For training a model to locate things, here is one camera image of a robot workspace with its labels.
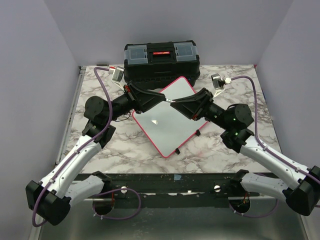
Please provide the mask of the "pink framed whiteboard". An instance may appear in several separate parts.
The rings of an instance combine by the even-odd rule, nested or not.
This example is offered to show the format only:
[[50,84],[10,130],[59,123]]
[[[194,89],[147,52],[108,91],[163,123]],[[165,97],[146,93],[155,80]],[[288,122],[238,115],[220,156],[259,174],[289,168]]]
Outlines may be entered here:
[[165,101],[144,113],[134,111],[132,117],[164,158],[175,153],[207,124],[203,118],[197,121],[186,118]]

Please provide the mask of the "blue whiteboard marker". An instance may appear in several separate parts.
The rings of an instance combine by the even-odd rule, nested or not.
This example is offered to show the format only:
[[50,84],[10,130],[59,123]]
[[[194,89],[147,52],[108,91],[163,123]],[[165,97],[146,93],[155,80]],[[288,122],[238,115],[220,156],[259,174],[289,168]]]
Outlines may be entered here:
[[175,103],[176,101],[175,100],[172,100],[172,99],[168,99],[168,98],[166,98],[165,99],[165,102],[167,102],[167,103]]

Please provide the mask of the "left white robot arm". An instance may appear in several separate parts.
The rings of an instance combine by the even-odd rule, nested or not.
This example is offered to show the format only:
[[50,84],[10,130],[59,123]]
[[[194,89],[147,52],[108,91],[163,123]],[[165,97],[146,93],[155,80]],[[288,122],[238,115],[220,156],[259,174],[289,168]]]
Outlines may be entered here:
[[145,113],[164,101],[164,94],[141,89],[131,82],[114,100],[99,96],[88,98],[84,107],[84,117],[88,121],[75,146],[48,175],[39,182],[30,181],[25,188],[33,226],[40,227],[36,216],[56,226],[73,206],[88,197],[107,197],[111,191],[111,180],[104,173],[97,171],[79,183],[73,183],[74,179],[111,140],[116,130],[111,125],[112,121],[131,110]]

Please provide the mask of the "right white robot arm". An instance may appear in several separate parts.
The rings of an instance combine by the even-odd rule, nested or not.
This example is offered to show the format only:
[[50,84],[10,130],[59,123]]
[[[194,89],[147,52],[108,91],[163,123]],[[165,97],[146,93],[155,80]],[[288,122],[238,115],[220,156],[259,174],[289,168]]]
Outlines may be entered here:
[[170,106],[190,120],[204,118],[222,128],[220,137],[227,148],[258,162],[278,178],[244,170],[230,183],[234,195],[261,193],[284,201],[300,215],[312,213],[320,200],[320,168],[307,167],[263,143],[248,128],[254,122],[248,105],[238,103],[223,109],[214,103],[212,93],[203,88],[194,95],[172,100]]

